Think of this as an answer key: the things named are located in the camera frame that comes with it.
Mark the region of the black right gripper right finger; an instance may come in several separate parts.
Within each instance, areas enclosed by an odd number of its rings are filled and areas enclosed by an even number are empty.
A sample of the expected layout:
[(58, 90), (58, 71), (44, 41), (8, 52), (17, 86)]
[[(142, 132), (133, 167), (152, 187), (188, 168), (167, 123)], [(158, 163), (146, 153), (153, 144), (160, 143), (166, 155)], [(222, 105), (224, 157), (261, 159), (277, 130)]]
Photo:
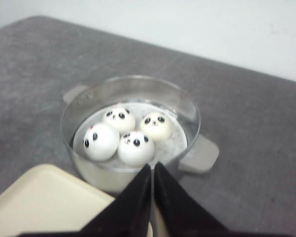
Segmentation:
[(172, 237), (235, 237), (180, 186), (165, 166), (154, 168), (154, 199)]

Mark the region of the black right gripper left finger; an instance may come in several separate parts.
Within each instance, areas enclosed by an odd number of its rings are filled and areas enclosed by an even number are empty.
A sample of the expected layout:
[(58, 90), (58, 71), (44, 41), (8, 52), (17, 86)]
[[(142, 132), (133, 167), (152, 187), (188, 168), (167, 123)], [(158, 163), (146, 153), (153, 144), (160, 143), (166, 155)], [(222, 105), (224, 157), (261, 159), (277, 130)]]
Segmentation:
[(145, 237), (151, 209), (151, 168), (144, 165), (118, 197), (79, 231), (22, 233), (21, 237)]

